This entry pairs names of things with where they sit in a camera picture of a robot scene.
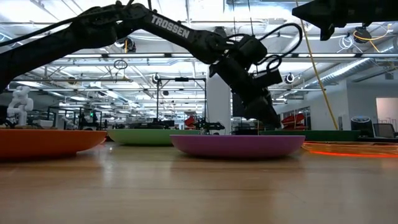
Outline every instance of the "orange bowl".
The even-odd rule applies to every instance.
[[[100,144],[106,131],[0,129],[0,159],[76,154]]]

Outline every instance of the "pillar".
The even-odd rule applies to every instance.
[[[225,130],[211,131],[211,134],[218,132],[220,135],[229,135],[231,132],[231,89],[215,74],[207,76],[207,115],[209,122],[220,122]]]

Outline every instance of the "white robot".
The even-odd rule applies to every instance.
[[[75,125],[75,123],[73,123],[73,121],[71,121],[71,120],[69,120],[67,117],[65,117],[65,115],[63,115],[63,116],[61,117],[61,119],[62,119],[64,122],[67,123],[67,128],[68,128],[68,129],[72,129],[72,130],[78,129],[78,126]]]
[[[12,101],[7,108],[8,117],[18,115],[19,126],[26,125],[26,111],[33,110],[33,100],[27,96],[29,92],[30,88],[28,86],[17,87],[17,90],[12,93]]]

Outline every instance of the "black robotic arm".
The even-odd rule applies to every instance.
[[[272,107],[271,95],[267,87],[282,81],[277,67],[285,54],[267,57],[267,49],[261,40],[254,36],[238,34],[242,37],[239,42],[229,40],[214,32],[193,30],[183,26],[180,22],[170,20],[156,11],[150,11],[142,4],[123,6],[119,1],[106,7],[93,7],[61,24],[69,22],[71,22],[70,26],[64,30],[0,54],[0,74],[2,75],[0,90],[5,89],[15,77],[56,59],[81,49],[111,45],[135,30],[144,29],[184,47],[195,58],[210,65],[210,76],[218,74],[231,87],[231,91],[240,96],[246,109],[245,117],[256,118],[275,127],[280,126],[279,117]],[[299,46],[302,36],[301,28],[297,24],[285,24],[280,28],[286,26],[295,26],[299,30],[300,41],[296,47]],[[53,28],[50,26],[40,33]],[[37,34],[28,34],[25,37],[0,43],[0,47]],[[265,75],[255,77],[248,73],[253,64],[259,65],[268,59],[271,61],[267,69],[263,71]],[[271,68],[272,62],[277,62],[277,66]]]

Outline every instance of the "red object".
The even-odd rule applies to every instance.
[[[302,113],[288,116],[281,121],[281,123],[284,125],[283,130],[305,130],[307,127],[302,124],[304,119],[305,117]]]
[[[286,156],[298,149],[305,136],[170,135],[173,145],[194,156],[237,159]]]
[[[292,116],[288,116],[287,118],[283,119],[281,123],[283,125],[289,125],[289,124],[298,124],[304,120],[304,114],[296,114]]]
[[[106,131],[0,129],[0,159],[73,155],[97,146]]]
[[[195,123],[195,117],[191,116],[184,121],[186,126],[192,126]]]

